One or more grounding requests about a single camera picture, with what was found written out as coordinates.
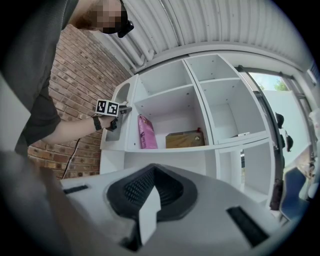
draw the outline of corrugated ceiling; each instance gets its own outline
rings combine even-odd
[[[249,46],[288,60],[303,71],[312,63],[290,20],[268,0],[124,0],[124,4],[135,29],[125,37],[126,45],[115,35],[112,41],[133,70],[147,65],[142,48],[154,50],[152,58],[156,59],[186,46],[201,51],[210,42]]]

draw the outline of red brick wall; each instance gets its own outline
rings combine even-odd
[[[98,98],[111,99],[117,85],[130,74],[89,32],[68,25],[57,44],[49,94],[62,120],[74,121],[94,114]],[[99,174],[102,131],[83,137],[68,168],[68,178]],[[29,158],[53,169],[61,178],[76,141],[47,145],[41,140],[28,148]]]

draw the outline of hand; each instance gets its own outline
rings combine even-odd
[[[116,118],[114,116],[108,116],[108,115],[100,116],[99,121],[100,121],[102,129],[109,128],[110,123],[115,119]]]

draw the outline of person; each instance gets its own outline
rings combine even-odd
[[[96,131],[99,126],[93,118],[62,121],[49,96],[56,46],[67,24],[113,34],[127,22],[128,15],[121,0],[43,0],[24,24],[20,24],[17,36],[1,57],[0,66],[6,83],[31,114],[15,147],[17,153],[27,156],[28,146],[39,140],[54,145]],[[95,119],[104,129],[114,117]]]

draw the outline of black slot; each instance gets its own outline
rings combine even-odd
[[[88,189],[89,187],[87,185],[81,185],[81,186],[74,186],[74,187],[71,187],[71,188],[67,188],[67,189],[64,189],[63,192],[68,195],[68,194],[71,194],[71,193],[74,193],[74,192],[79,192],[81,190],[86,190]]]
[[[231,207],[226,211],[252,247],[257,246],[269,237],[240,206]]]

